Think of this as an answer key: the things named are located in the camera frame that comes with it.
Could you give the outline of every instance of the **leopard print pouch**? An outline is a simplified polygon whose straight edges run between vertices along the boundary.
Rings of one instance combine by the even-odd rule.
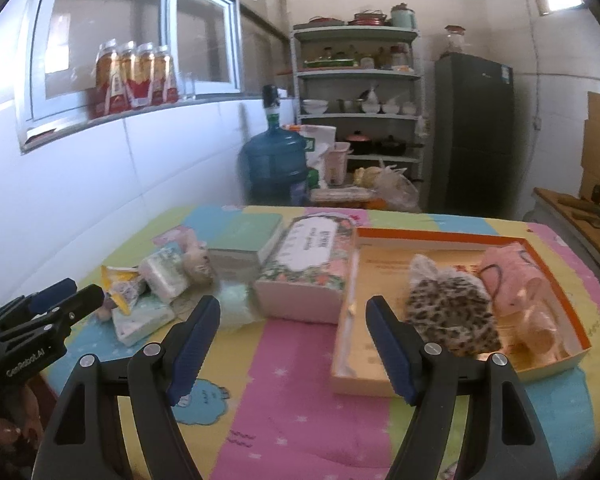
[[[425,342],[438,343],[457,356],[495,352],[502,347],[491,297],[479,278],[455,269],[438,269],[426,256],[411,261],[411,293],[405,322]]]

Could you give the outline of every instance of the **shelf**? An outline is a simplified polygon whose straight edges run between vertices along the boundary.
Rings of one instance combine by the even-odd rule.
[[[420,162],[415,156],[385,156],[385,155],[347,155],[351,160],[380,160],[385,162]]]
[[[300,119],[401,119],[403,121],[417,121],[416,115],[398,115],[398,114],[301,114]]]
[[[302,28],[292,31],[291,37],[299,41],[376,40],[411,43],[418,37],[418,34],[418,31],[412,28],[341,25],[338,27]]]
[[[333,69],[314,69],[301,70],[298,77],[302,78],[332,78],[332,77],[395,77],[409,80],[420,79],[420,75],[413,72],[400,72],[399,70],[379,70],[377,68],[333,68]]]

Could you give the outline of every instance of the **wooden counter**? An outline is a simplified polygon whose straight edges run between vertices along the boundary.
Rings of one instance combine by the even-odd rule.
[[[571,195],[567,195],[564,193],[558,193],[556,191],[551,191],[549,189],[542,189],[541,187],[536,187],[534,189],[536,195],[538,195],[541,199],[548,203],[552,208],[554,208],[558,213],[560,213],[572,226],[574,226],[586,239],[593,245],[596,250],[600,253],[600,229],[596,229],[590,223],[584,220],[576,220],[573,217],[574,212],[579,212],[583,214],[588,214],[593,216],[593,213],[587,213],[585,211],[580,211],[576,208],[569,207],[563,204],[558,204],[558,199],[565,197],[571,198],[572,200],[575,197]]]

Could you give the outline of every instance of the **gripper logo text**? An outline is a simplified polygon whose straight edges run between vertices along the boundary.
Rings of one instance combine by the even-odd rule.
[[[27,359],[24,359],[24,361],[19,362],[18,365],[16,367],[12,368],[11,370],[7,370],[7,377],[13,377],[20,370],[22,370],[23,368],[26,368],[27,366],[29,366],[33,362],[35,362],[38,359],[40,359],[42,356],[44,356],[44,354],[45,354],[45,351],[42,348],[40,350],[38,350],[37,353],[33,352],[33,354],[31,355],[31,357],[29,357]]]

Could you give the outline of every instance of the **colorful bedsheet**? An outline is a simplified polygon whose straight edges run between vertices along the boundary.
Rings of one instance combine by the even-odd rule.
[[[236,214],[279,212],[287,224],[316,208],[244,209],[199,206],[170,210],[123,244],[104,263],[130,266],[155,250],[153,237],[179,224],[212,238]],[[600,284],[551,229],[538,224],[446,215],[350,210],[360,225],[526,237],[573,302],[592,342],[579,368],[526,385],[563,475],[600,442]],[[83,282],[97,283],[95,270]],[[160,341],[169,327],[148,340]],[[340,396],[328,383],[335,327],[266,320],[221,332],[212,344],[189,399],[174,408],[180,430],[203,477],[233,480],[383,479],[413,409],[401,399]],[[80,355],[130,355],[110,324],[78,325],[67,355],[46,370],[59,392]],[[120,399],[129,459],[149,478],[128,399]],[[443,468],[458,459],[467,398],[458,397]]]

